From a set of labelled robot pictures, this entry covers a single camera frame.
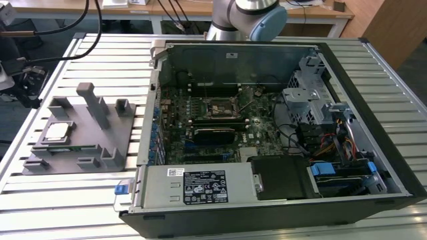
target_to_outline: circuit board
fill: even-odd
[[[281,155],[271,118],[275,96],[259,86],[241,87],[231,97],[193,97],[187,89],[161,89],[165,164],[239,163],[251,156]],[[232,143],[195,144],[195,133],[205,129],[228,129]],[[241,156],[248,150],[249,156]]]

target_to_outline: blue tab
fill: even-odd
[[[309,168],[311,168],[312,175],[317,176],[320,174],[317,167],[312,165]]]
[[[329,162],[315,163],[311,166],[311,172],[312,172],[313,176],[317,176],[317,175],[333,175],[336,173],[335,169],[333,169],[333,166],[332,166],[332,163],[329,163]]]
[[[129,189],[128,185],[116,185],[113,188],[113,194],[125,195],[128,194],[128,189]]]
[[[371,170],[371,173],[375,173],[375,172],[376,172],[375,163],[369,161],[369,162],[367,163],[367,166],[368,166],[368,169]]]

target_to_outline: barcode sticker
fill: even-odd
[[[176,176],[184,176],[184,168],[168,168],[167,169],[167,176],[168,177],[176,177]]]

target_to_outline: power supply label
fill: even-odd
[[[184,172],[185,205],[228,203],[225,171]]]

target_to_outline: metal panel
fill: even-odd
[[[94,36],[94,34],[88,34],[82,43],[77,43],[77,45],[80,44],[78,53],[92,45]],[[38,114],[33,114],[33,124],[28,125],[29,120],[25,122],[25,127],[29,127],[28,134],[18,135],[14,139],[14,144],[21,141],[21,144],[16,145],[16,154],[6,156],[1,161],[1,165],[9,162],[5,176],[0,181],[0,189],[2,189],[0,194],[1,240],[142,239],[136,231],[120,221],[112,204],[114,201],[113,186],[120,180],[134,176],[137,141],[144,122],[141,116],[150,76],[149,70],[145,69],[150,59],[148,52],[153,39],[200,40],[201,38],[200,36],[181,35],[104,34],[92,55],[72,61],[72,63],[66,62],[64,70],[58,70],[57,79],[50,79],[50,81],[56,80],[53,90],[45,97]],[[357,39],[283,37],[276,41],[315,41],[329,44],[392,141],[397,144],[397,149],[405,157],[407,163],[421,184],[427,186],[425,112],[413,104],[416,99],[412,94],[404,91],[404,86],[396,77],[388,75],[377,67],[384,67],[384,63],[377,62],[381,60],[377,57],[373,58]],[[100,70],[106,66],[112,66],[112,68]],[[133,66],[133,69],[141,70],[125,70],[118,66],[124,68]],[[46,176],[20,175],[25,161],[22,159],[30,154],[30,145],[28,144],[34,142],[40,134],[38,131],[46,124],[46,120],[42,118],[49,115],[45,105],[52,96],[69,96],[68,100],[72,104],[84,104],[82,99],[74,94],[78,82],[93,82],[97,87],[94,93],[106,96],[104,99],[108,104],[118,98],[128,98],[130,103],[137,104],[138,116],[133,120],[125,171]],[[341,94],[337,96],[341,101],[345,101]],[[122,199],[120,203],[125,206],[129,204],[129,200]],[[427,224],[425,204],[427,201],[423,201],[400,210],[381,212],[355,224],[233,233],[223,236],[193,237],[192,239],[273,240],[299,237],[313,240],[387,239],[393,237],[424,239],[427,232],[419,226]]]

